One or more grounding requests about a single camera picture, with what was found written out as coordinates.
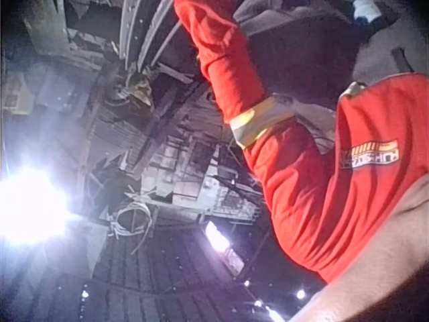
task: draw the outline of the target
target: red sleeve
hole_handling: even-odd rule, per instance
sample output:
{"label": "red sleeve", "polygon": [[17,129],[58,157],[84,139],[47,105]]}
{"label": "red sleeve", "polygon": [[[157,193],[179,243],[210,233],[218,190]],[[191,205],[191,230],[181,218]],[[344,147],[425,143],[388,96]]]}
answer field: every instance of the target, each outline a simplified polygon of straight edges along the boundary
{"label": "red sleeve", "polygon": [[[176,0],[176,12],[196,44],[202,72],[212,83],[225,122],[264,99],[230,4],[219,0]],[[245,149],[261,181],[281,247],[302,265],[322,212],[328,174],[312,136],[296,120],[273,126]]]}

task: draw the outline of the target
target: person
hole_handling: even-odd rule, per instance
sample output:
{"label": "person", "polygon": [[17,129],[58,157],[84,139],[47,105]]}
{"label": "person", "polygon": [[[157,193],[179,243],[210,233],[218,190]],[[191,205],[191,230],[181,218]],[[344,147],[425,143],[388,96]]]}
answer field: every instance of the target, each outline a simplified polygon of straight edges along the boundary
{"label": "person", "polygon": [[428,175],[426,75],[400,74],[367,88],[353,83],[338,102],[335,147],[321,155],[309,131],[264,91],[233,20],[234,1],[174,6],[263,187],[281,248],[331,283]]}

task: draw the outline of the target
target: metal beam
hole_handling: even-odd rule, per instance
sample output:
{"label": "metal beam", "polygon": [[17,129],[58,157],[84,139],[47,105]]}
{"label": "metal beam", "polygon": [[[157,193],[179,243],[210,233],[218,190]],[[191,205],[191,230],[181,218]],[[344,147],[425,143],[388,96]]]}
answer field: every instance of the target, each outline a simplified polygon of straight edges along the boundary
{"label": "metal beam", "polygon": [[139,60],[137,63],[139,70],[143,68],[143,65],[147,57],[147,53],[149,52],[149,49],[152,46],[152,43],[154,42],[155,36],[160,26],[164,22],[168,12],[172,10],[173,2],[174,0],[161,0],[160,5],[158,6],[155,12],[155,15],[152,19],[149,30],[146,33],[145,40],[141,45]]}

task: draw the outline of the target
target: ceiling light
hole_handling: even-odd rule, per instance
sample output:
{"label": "ceiling light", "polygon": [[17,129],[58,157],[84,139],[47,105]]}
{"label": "ceiling light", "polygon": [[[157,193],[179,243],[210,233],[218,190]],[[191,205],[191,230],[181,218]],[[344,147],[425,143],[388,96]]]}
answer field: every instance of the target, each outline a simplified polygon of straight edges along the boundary
{"label": "ceiling light", "polygon": [[207,224],[206,236],[212,247],[218,252],[225,252],[231,246],[229,240],[217,230],[217,227],[211,221]]}

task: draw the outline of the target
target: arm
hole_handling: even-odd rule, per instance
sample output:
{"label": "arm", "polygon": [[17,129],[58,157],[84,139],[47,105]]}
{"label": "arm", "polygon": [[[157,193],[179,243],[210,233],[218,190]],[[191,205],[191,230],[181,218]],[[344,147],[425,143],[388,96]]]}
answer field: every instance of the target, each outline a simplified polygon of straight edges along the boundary
{"label": "arm", "polygon": [[266,98],[246,37],[233,21],[232,2],[176,0],[175,8],[198,48],[225,123],[262,183],[281,247],[311,268],[330,171],[306,128]]}

